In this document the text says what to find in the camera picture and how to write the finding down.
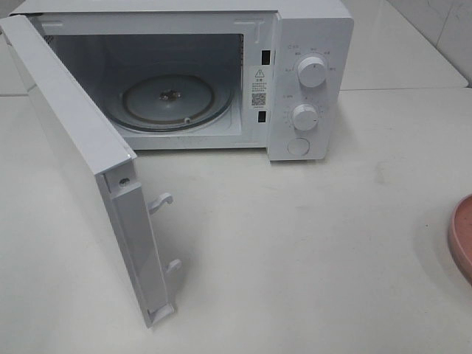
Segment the white microwave oven body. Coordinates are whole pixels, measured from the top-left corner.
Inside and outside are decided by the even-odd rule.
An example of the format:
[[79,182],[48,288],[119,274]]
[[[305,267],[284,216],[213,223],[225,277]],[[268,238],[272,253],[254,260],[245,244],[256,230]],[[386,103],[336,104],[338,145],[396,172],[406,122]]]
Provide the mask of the white microwave oven body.
[[[54,53],[136,150],[263,148],[272,161],[323,159],[333,126],[354,21],[340,1],[25,1],[8,17],[26,16]],[[327,79],[304,87],[296,65],[309,55],[327,63]],[[265,108],[249,103],[251,66],[268,68]],[[193,74],[234,89],[217,119],[171,132],[120,125],[107,101],[161,74]],[[309,104],[317,126],[298,131],[292,112]],[[288,152],[295,138],[304,156]]]

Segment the pink round plate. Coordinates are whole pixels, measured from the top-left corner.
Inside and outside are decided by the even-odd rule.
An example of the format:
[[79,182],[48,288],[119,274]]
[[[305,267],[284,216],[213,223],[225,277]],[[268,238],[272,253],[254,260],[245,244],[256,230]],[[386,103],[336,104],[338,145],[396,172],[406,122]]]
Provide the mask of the pink round plate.
[[471,284],[471,195],[465,196],[451,214],[448,246],[458,269]]

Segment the white timer knob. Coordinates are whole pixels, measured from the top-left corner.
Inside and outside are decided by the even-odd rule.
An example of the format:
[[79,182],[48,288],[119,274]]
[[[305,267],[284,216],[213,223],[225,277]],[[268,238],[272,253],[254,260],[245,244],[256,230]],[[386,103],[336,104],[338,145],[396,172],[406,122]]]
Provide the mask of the white timer knob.
[[318,121],[319,113],[312,105],[298,105],[292,112],[292,122],[298,131],[310,131],[317,126]]

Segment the upper white power knob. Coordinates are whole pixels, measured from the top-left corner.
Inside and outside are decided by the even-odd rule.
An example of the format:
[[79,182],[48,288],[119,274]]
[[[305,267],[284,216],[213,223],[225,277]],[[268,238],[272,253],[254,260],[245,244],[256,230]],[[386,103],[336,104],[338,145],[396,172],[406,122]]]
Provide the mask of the upper white power knob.
[[309,55],[296,65],[300,83],[307,88],[315,88],[327,79],[326,60],[319,55]]

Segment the white microwave door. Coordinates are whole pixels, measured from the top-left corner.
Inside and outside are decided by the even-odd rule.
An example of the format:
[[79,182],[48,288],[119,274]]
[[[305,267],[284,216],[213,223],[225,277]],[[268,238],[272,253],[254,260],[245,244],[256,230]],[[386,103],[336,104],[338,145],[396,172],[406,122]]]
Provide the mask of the white microwave door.
[[9,53],[69,187],[95,226],[111,227],[147,327],[174,313],[167,278],[181,261],[163,265],[150,216],[169,193],[147,204],[136,154],[96,106],[37,25],[24,15],[1,20]]

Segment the round white door button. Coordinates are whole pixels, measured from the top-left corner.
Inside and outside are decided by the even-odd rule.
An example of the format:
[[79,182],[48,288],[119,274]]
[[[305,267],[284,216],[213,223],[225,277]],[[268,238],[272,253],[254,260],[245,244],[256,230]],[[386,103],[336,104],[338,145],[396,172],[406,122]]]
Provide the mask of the round white door button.
[[310,142],[303,138],[292,139],[288,143],[288,152],[294,156],[304,156],[310,150]]

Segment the white warning sticker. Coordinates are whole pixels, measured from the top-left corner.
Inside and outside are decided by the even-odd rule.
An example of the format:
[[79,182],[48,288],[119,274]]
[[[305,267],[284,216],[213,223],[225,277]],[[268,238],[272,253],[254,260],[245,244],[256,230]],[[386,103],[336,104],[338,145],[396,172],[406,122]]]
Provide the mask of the white warning sticker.
[[264,66],[251,66],[249,70],[249,103],[252,108],[265,108],[268,102],[271,75]]

